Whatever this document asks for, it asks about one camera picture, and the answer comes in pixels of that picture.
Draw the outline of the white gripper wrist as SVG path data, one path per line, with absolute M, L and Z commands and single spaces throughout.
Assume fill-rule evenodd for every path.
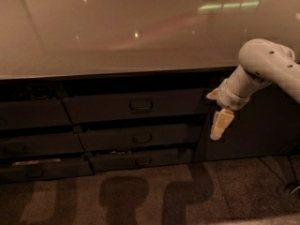
M 210 138 L 217 141 L 233 121 L 233 112 L 241 110 L 249 102 L 249 98 L 239 97 L 231 91 L 228 86 L 228 79 L 225 79 L 218 88 L 208 93 L 206 97 L 214 100 L 222 108 L 222 110 L 215 112 L 210 130 Z

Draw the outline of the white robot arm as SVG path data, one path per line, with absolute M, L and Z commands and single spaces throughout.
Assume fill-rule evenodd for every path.
M 210 138 L 217 141 L 250 97 L 271 83 L 300 103 L 300 66 L 293 50 L 272 41 L 255 38 L 246 42 L 238 54 L 240 65 L 219 87 L 206 95 L 221 108 L 216 111 Z

